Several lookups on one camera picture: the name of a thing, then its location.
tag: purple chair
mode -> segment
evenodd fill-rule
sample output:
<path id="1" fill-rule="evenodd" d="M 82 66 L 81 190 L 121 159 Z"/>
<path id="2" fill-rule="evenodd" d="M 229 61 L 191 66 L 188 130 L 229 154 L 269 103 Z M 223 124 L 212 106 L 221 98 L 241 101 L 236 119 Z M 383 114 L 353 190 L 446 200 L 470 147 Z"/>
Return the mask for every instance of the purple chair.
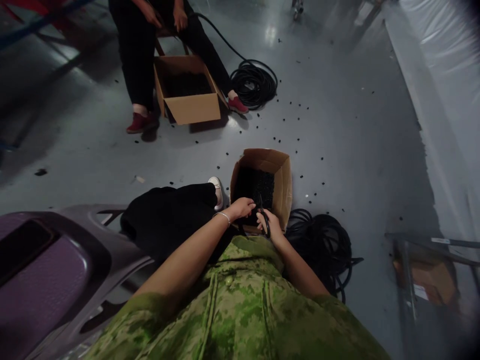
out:
<path id="1" fill-rule="evenodd" d="M 118 312 L 123 304 L 112 304 L 106 296 L 153 262 L 126 236 L 107 227 L 124 209 L 78 205 L 0 216 L 0 243 L 33 219 L 57 238 L 0 287 L 0 359 L 57 359 Z M 97 214 L 110 217 L 100 222 Z"/>

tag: concrete floor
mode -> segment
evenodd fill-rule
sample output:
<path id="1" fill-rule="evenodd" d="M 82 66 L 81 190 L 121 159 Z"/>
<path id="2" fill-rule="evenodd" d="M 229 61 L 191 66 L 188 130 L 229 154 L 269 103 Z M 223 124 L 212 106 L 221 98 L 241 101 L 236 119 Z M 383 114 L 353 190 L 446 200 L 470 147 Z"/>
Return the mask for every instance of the concrete floor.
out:
<path id="1" fill-rule="evenodd" d="M 329 211 L 348 231 L 353 255 L 365 258 L 346 288 L 347 305 L 402 359 L 392 250 L 383 234 L 441 234 L 409 93 L 381 14 L 356 21 L 361 2 L 307 0 L 293 22 L 291 0 L 192 0 L 241 54 L 274 69 L 278 96 L 260 117 L 231 114 L 216 126 L 171 127 L 161 119 L 150 142 L 125 133 L 132 110 L 105 2 L 72 16 L 89 42 L 80 55 L 36 36 L 4 50 L 0 139 L 19 149 L 0 154 L 0 214 L 127 204 L 152 187 L 213 175 L 228 186 L 244 148 L 278 149 L 291 156 L 293 208 Z M 15 26 L 0 16 L 2 32 Z M 204 27 L 233 71 L 240 59 Z M 163 47 L 182 51 L 175 41 Z M 48 174 L 35 176 L 40 168 Z"/>

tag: scissors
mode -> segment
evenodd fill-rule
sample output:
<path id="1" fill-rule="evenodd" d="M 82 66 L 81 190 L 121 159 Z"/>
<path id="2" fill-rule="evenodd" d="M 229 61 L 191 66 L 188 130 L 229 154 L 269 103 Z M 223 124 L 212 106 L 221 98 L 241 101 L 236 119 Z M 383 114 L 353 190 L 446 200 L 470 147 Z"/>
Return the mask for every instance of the scissors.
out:
<path id="1" fill-rule="evenodd" d="M 261 233 L 265 235 L 267 239 L 270 239 L 269 217 L 267 216 L 267 213 L 264 211 L 264 202 L 262 201 L 262 195 L 260 195 L 260 214 L 262 214 L 263 217 L 265 218 L 265 227 L 266 227 L 266 229 L 263 229 L 262 227 Z"/>

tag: black cable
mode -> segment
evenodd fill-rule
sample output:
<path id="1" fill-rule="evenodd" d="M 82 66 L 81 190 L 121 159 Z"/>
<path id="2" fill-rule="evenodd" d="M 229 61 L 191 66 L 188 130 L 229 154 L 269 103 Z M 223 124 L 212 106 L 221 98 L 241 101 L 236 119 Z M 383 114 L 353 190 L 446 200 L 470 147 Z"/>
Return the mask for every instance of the black cable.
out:
<path id="1" fill-rule="evenodd" d="M 352 267 L 363 257 L 352 257 L 350 237 L 340 223 L 330 215 L 312 215 L 305 209 L 290 213 L 290 226 L 285 237 L 311 267 L 330 294 L 341 293 L 345 304 L 345 287 L 352 276 Z M 340 275 L 348 271 L 344 281 Z"/>
<path id="2" fill-rule="evenodd" d="M 279 85 L 277 75 L 274 71 L 261 61 L 244 58 L 230 45 L 217 27 L 206 16 L 198 12 L 194 12 L 189 16 L 194 15 L 209 23 L 225 44 L 243 59 L 240 65 L 238 65 L 238 69 L 230 74 L 233 90 L 238 94 L 241 102 L 250 110 L 257 110 L 263 107 L 267 101 L 272 100 L 277 94 L 277 87 Z M 264 68 L 255 66 L 255 64 L 261 65 Z"/>

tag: black debris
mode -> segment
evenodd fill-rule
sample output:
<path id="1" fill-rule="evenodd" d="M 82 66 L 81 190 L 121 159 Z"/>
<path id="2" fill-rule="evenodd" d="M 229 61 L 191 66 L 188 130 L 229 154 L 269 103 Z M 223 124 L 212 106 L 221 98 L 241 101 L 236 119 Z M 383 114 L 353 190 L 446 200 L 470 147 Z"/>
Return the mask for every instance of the black debris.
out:
<path id="1" fill-rule="evenodd" d="M 234 197 L 231 200 L 234 202 L 238 198 L 250 198 L 253 199 L 258 208 L 260 206 L 261 195 L 263 207 L 271 210 L 274 197 L 274 185 L 274 174 L 261 170 L 254 170 L 249 167 L 241 167 L 238 170 L 236 185 L 232 191 Z M 252 212 L 252 215 L 243 221 L 245 225 L 256 226 L 257 215 L 255 212 Z"/>
<path id="2" fill-rule="evenodd" d="M 204 73 L 182 72 L 163 77 L 166 93 L 171 98 L 211 94 L 209 81 Z"/>

